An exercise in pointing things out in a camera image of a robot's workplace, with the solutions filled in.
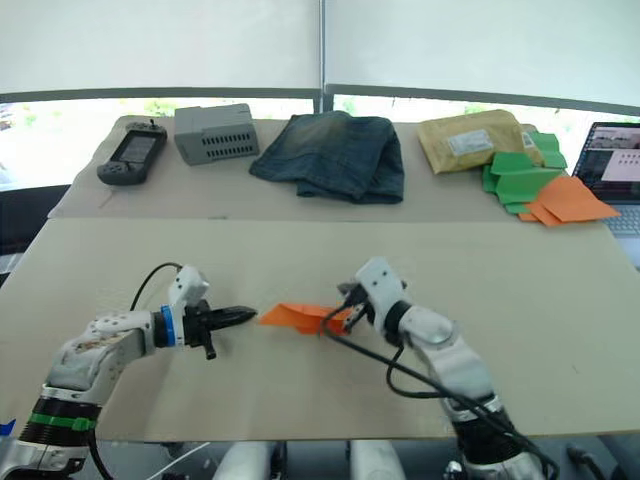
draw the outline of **table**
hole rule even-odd
[[[97,313],[126,309],[160,262],[198,266],[213,305],[265,312],[280,301],[334,305],[335,285],[373,255],[388,257],[416,302],[460,323],[523,433],[640,429],[635,270],[601,224],[547,230],[519,222],[51,219],[0,289],[0,422],[24,424],[59,346]],[[171,279],[165,272],[152,282],[140,307],[157,308]],[[366,323],[354,340],[391,353]],[[252,321],[216,332],[214,343],[219,358],[211,362],[201,350],[163,350],[127,367],[99,435],[452,433],[437,402],[395,396],[382,366],[326,339]]]
[[[405,199],[399,205],[351,205],[324,198],[300,198],[290,183],[274,183],[249,174],[256,157],[187,165],[173,142],[173,118],[156,121],[169,141],[149,173],[135,187],[109,187],[96,167],[111,156],[124,127],[148,117],[120,118],[78,174],[52,217],[228,218],[241,220],[311,220],[347,222],[517,222],[493,195],[482,191],[478,170],[435,176],[418,136],[416,124],[395,124],[405,169]],[[267,148],[285,121],[256,120],[260,149]]]

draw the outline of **white cable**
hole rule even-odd
[[[169,470],[171,467],[173,467],[176,463],[184,460],[185,458],[187,458],[189,455],[191,455],[192,453],[196,453],[198,450],[200,450],[201,448],[207,447],[211,445],[211,442],[205,442],[202,445],[198,445],[196,448],[193,448],[191,450],[189,450],[187,453],[185,453],[184,455],[180,455],[178,458],[176,458],[173,462],[171,462],[169,465],[167,465],[166,467],[161,468],[160,470],[158,470],[156,473],[154,473],[153,475],[151,475],[150,477],[148,477],[146,480],[153,480],[154,478],[156,478],[158,475],[166,472],[167,470]]]

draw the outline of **blue ring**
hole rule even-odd
[[[160,307],[160,311],[164,316],[164,326],[167,329],[167,346],[173,347],[176,344],[176,334],[173,331],[173,316],[171,315],[171,309],[167,305]]]

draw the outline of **gray box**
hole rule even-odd
[[[258,155],[258,137],[246,103],[176,110],[174,140],[189,165]]]

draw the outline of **denim jeans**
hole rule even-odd
[[[380,117],[294,115],[249,172],[296,182],[302,197],[399,203],[404,194],[400,142],[391,122]]]

